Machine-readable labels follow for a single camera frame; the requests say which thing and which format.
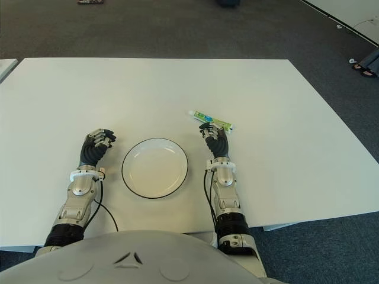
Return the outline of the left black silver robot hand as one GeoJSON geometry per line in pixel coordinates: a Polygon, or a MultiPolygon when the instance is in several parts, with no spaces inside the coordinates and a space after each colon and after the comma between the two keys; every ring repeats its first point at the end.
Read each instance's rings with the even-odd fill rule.
{"type": "Polygon", "coordinates": [[[99,128],[89,133],[81,148],[79,166],[96,167],[115,141],[114,132],[108,129],[99,128]]]}

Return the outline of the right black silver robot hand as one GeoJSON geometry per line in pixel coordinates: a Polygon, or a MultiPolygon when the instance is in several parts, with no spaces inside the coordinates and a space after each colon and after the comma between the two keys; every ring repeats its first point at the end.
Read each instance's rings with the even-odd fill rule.
{"type": "Polygon", "coordinates": [[[229,143],[222,126],[214,122],[205,122],[199,126],[200,133],[214,158],[229,158],[229,143]]]}

